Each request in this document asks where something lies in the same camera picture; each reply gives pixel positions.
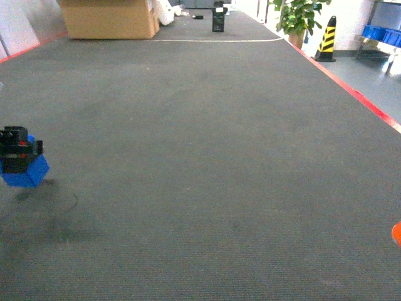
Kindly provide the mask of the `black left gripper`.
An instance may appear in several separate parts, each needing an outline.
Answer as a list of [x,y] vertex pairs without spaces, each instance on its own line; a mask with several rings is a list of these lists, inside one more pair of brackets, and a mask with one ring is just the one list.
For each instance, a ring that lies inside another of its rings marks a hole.
[[3,174],[23,174],[40,155],[43,141],[36,140],[22,126],[5,126],[1,130],[1,162]]

